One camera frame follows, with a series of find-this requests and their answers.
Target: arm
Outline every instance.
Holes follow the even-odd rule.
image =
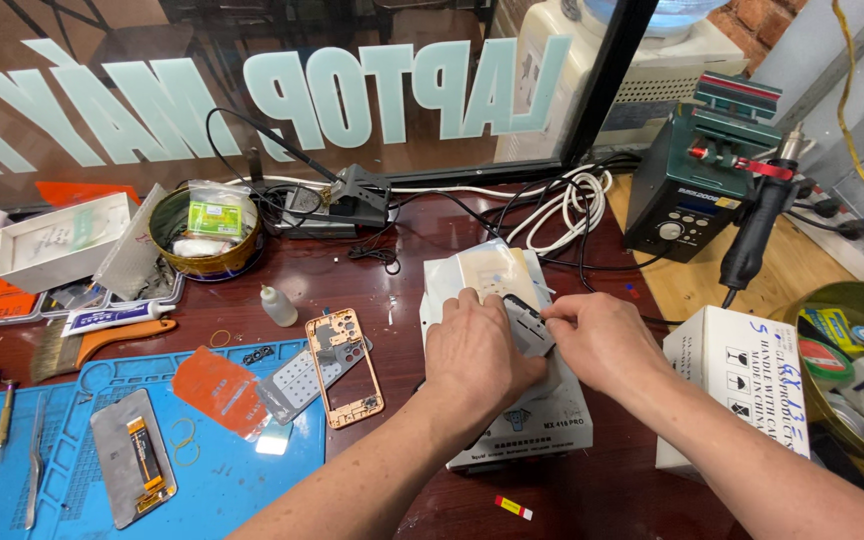
[[[545,375],[513,345],[502,300],[462,289],[428,328],[425,386],[229,538],[391,538],[432,475]]]
[[[542,315],[579,379],[692,461],[753,537],[864,538],[864,492],[680,378],[632,304],[605,293],[566,296]]]

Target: blue silicone repair mat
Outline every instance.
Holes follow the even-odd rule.
[[[213,351],[241,362],[263,345],[272,347],[273,353],[248,367],[258,377],[292,358],[306,346],[306,340]],[[91,361],[77,382],[17,390],[9,441],[0,462],[0,538],[148,540],[162,534],[182,540],[222,538],[323,464],[326,415],[320,402],[312,403],[294,419],[283,455],[257,453],[255,442],[246,442],[172,393],[169,381],[179,363],[191,354]],[[89,419],[92,413],[139,388],[149,392],[177,491],[162,506],[117,530]],[[27,531],[29,442],[40,395],[47,399],[41,443],[45,472],[35,527]],[[3,400],[0,392],[0,412]],[[181,445],[192,434],[192,423],[194,444],[175,449],[169,439]]]

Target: glass window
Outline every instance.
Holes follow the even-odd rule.
[[[619,3],[646,18],[650,4]],[[691,75],[637,75],[663,55],[636,53],[606,118],[612,96],[589,103],[590,74],[614,12],[615,0],[0,0],[0,208],[40,205],[41,181],[144,195],[233,178],[207,138],[215,107],[332,171],[399,180],[559,164],[589,135],[588,107],[618,133],[599,142],[634,143]],[[255,148],[266,175],[319,178],[233,115],[209,130],[243,175]]]

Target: orange protective film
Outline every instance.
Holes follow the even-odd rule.
[[[29,294],[0,277],[0,319],[32,313],[38,298],[38,294]]]
[[[202,346],[178,364],[172,391],[223,428],[252,442],[271,418],[258,399],[257,384],[256,374]]]
[[[71,181],[37,181],[35,187],[46,203],[57,209],[78,205],[112,195],[113,193],[125,193],[128,198],[135,201],[137,205],[142,202],[138,200],[138,193],[131,185],[113,185],[107,183],[78,183]]]

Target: power strip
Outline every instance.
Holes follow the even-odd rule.
[[[819,201],[830,198],[831,197],[827,193],[816,188],[806,199],[799,199],[798,202],[815,204]],[[815,212],[803,208],[792,208],[792,212],[800,213],[813,221],[820,221],[828,225],[838,225],[853,219],[862,219],[851,212],[839,212],[828,219],[820,217]],[[783,217],[791,221],[792,224],[805,233],[807,237],[818,244],[823,251],[831,255],[832,258],[838,264],[841,264],[849,274],[855,276],[857,280],[864,282],[864,237],[859,238],[858,240],[847,240],[838,232],[813,227],[802,220],[787,215]]]

